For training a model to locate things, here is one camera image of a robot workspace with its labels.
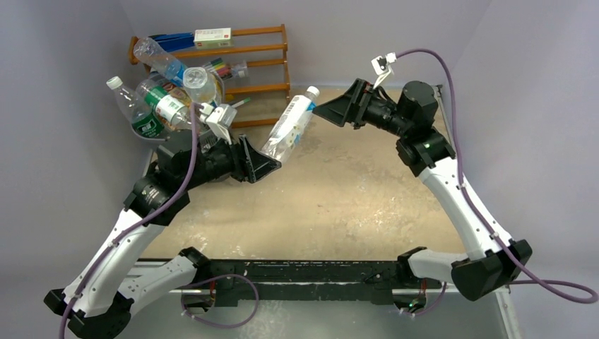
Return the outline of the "clear bottle white cap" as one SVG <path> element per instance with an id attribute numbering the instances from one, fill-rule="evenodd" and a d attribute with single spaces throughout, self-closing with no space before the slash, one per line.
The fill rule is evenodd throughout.
<path id="1" fill-rule="evenodd" d="M 281 163 L 286 162 L 312 118 L 312 110 L 319 95 L 320 90 L 310 86 L 304 94 L 294 96 L 272 128 L 260 152 Z"/>

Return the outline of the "crushed bottle blue white label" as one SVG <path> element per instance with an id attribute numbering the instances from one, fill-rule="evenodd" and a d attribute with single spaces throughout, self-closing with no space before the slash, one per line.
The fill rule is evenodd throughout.
<path id="1" fill-rule="evenodd" d="M 220 83 L 203 67 L 189 67 L 183 73 L 183 88 L 192 102 L 217 107 L 222 103 Z"/>

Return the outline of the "amber tea bottle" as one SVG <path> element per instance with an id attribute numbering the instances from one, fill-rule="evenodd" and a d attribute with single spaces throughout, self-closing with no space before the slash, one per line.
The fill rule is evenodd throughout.
<path id="1" fill-rule="evenodd" d="M 169 81 L 163 83 L 162 88 L 173 98 L 179 100 L 185 107 L 190 108 L 191 99 L 183 88 L 180 88 Z"/>

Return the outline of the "clear bottle green label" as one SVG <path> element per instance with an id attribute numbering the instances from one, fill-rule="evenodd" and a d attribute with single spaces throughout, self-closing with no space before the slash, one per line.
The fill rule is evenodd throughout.
<path id="1" fill-rule="evenodd" d="M 107 80 L 106 85 L 114 93 L 121 113 L 129 121 L 135 134 L 148 139 L 164 136 L 164 125 L 134 89 L 125 85 L 118 76 Z"/>

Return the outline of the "bottle green cap green label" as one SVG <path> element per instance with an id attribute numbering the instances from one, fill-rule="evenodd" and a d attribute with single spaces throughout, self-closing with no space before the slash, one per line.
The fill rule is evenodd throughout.
<path id="1" fill-rule="evenodd" d="M 145 79 L 137 85 L 136 92 L 169 130 L 192 130 L 189 107 L 157 82 Z"/>

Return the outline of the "clear bottle blue label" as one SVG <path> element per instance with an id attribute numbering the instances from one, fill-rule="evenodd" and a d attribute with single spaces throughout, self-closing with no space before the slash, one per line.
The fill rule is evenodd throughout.
<path id="1" fill-rule="evenodd" d="M 150 37 L 140 38 L 134 45 L 133 54 L 139 61 L 149 65 L 176 86 L 183 86 L 186 65 L 169 52 L 166 52 L 154 39 Z"/>

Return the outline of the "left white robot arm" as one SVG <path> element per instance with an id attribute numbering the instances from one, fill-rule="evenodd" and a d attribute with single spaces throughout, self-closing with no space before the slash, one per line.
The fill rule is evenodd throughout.
<path id="1" fill-rule="evenodd" d="M 214 278 L 210 259 L 182 249 L 139 278 L 126 277 L 148 245 L 190 202 L 189 190 L 224 176 L 255 183 L 281 162 L 255 149 L 245 135 L 219 140 L 206 152 L 190 130 L 158 143 L 157 158 L 132 188 L 108 238 L 90 263 L 64 288 L 50 290 L 45 304 L 61 318 L 59 337 L 114 338 L 144 307 L 170 290 L 205 287 Z"/>

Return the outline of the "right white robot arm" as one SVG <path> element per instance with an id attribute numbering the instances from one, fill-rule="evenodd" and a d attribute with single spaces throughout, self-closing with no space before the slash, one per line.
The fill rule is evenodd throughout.
<path id="1" fill-rule="evenodd" d="M 315 106 L 314 115 L 342 127 L 366 124 L 398 137 L 398 156 L 435 196 L 461 238 L 464 254 L 448 254 L 425 247 L 399 256 L 396 277 L 414 287 L 423 278 L 453 284 L 468 300 L 476 301 L 513 282 L 533 254 L 530 244 L 514 240 L 501 226 L 488 230 L 479 219 L 492 219 L 480 207 L 474 212 L 464 197 L 465 179 L 458 178 L 456 153 L 434 127 L 439 108 L 432 86 L 411 81 L 393 101 L 383 88 L 356 79 L 341 96 Z"/>

